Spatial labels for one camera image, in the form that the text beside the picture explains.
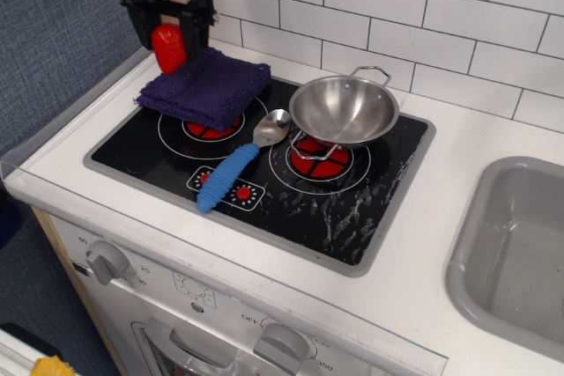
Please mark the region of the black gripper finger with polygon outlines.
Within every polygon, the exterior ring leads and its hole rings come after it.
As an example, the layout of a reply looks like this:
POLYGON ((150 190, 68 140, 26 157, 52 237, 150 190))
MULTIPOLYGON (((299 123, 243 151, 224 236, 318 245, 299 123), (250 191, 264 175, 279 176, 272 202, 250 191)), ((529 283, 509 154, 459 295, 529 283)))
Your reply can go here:
POLYGON ((130 20, 141 44, 152 49, 152 32, 161 23, 160 9, 155 2, 125 2, 130 20))
POLYGON ((194 60, 208 47, 211 16, 207 13, 182 13, 179 22, 187 57, 194 60))

